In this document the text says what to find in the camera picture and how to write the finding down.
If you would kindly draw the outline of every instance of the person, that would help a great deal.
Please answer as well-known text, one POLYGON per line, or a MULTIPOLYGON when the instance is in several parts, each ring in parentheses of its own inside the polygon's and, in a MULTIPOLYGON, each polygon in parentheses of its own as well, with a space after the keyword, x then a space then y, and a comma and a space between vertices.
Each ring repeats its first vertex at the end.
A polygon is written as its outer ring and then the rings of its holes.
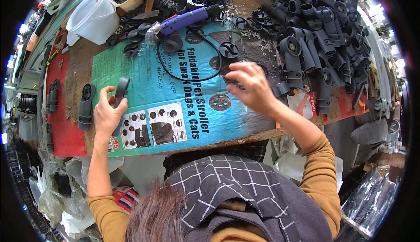
POLYGON ((174 154, 164 161, 165 182, 126 215, 115 203, 107 146, 127 109, 113 109, 114 87, 100 92, 90 163, 88 204, 104 241, 332 241, 340 229, 334 151, 316 125, 272 94, 260 66, 233 63, 231 94, 280 123, 306 156, 300 187, 262 163, 267 140, 233 147, 174 154))

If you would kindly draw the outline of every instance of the mustard yellow long sleeve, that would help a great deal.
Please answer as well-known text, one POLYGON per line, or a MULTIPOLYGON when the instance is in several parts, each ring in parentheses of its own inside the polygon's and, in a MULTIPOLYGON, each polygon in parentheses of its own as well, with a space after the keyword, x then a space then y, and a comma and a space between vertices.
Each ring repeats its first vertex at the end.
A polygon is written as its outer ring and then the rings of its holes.
POLYGON ((333 238, 340 231, 341 207, 337 193, 334 151, 325 134, 310 147, 300 188, 321 207, 333 238))
POLYGON ((104 242, 123 242, 129 216, 115 203, 115 198, 92 197, 87 203, 104 242))

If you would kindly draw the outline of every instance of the person's right hand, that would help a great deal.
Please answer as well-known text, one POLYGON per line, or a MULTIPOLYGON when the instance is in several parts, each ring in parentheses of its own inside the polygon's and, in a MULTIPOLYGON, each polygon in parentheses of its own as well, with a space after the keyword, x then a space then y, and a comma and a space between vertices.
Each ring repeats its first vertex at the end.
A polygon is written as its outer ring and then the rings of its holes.
POLYGON ((112 133, 120 123, 121 116, 127 110, 127 98, 123 98, 117 108, 112 108, 115 96, 108 97, 108 92, 113 92, 115 87, 107 86, 99 92, 99 103, 95 106, 96 136, 109 141, 112 133))
POLYGON ((242 83, 247 92, 242 92, 233 84, 228 84, 227 88, 245 105, 267 116, 272 116, 276 108, 284 105, 274 96, 263 69, 256 63, 237 62, 229 65, 229 68, 232 71, 226 74, 226 79, 242 83))

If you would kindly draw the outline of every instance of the white plastic bucket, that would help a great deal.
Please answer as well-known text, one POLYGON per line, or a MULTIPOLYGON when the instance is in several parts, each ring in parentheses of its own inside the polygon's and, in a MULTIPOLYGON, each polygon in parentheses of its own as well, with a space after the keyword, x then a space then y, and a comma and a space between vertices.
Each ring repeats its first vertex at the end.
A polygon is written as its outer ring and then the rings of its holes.
POLYGON ((83 0, 68 19, 67 44, 72 46, 81 36, 98 45, 114 33, 120 18, 109 0, 83 0))

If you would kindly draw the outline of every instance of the purple power drill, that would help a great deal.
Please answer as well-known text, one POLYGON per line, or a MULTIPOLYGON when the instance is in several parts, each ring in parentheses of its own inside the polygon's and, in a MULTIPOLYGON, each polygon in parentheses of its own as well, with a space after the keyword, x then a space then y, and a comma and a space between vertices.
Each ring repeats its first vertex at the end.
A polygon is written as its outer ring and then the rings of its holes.
POLYGON ((200 20, 207 19, 208 17, 213 18, 222 12, 222 8, 228 6, 230 5, 214 4, 210 7, 197 8, 181 15, 175 15, 162 21, 162 29, 160 30, 159 36, 164 37, 200 20))

